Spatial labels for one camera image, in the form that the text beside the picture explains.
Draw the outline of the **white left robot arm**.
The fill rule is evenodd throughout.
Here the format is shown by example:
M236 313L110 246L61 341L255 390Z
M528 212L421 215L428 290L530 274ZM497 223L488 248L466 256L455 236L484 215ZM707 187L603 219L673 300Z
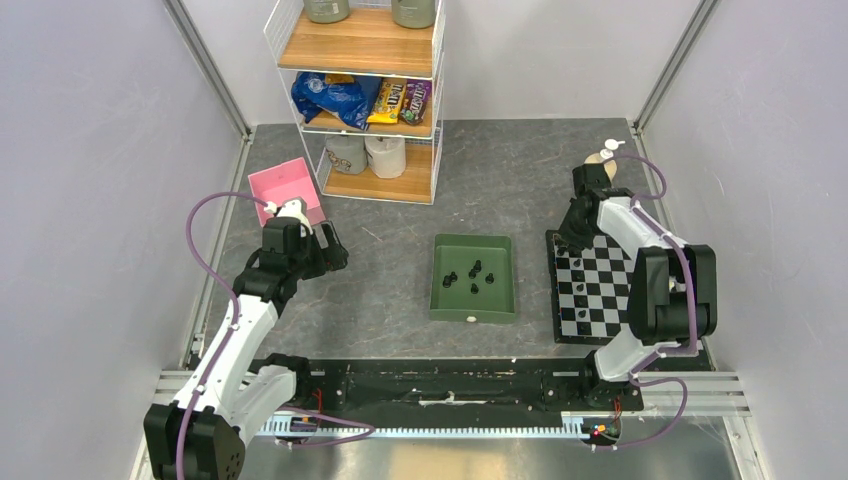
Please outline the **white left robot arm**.
M300 281L346 267L348 252L330 221L306 227L275 217L232 283L233 296L209 351L167 404L148 409L143 429L156 479L236 479L246 448L283 404L307 405L314 383L304 357L273 354L246 375L263 339Z

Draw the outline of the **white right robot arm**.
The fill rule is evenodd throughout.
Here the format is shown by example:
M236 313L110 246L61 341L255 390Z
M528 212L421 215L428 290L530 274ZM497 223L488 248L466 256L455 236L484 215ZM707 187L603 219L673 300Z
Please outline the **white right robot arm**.
M634 385L654 360L695 356L717 327L716 255L655 221L626 188L613 185L602 163L572 171L574 196L553 237L568 254L589 250L605 234L634 262L627 325L589 354L577 382L579 400L601 409Z

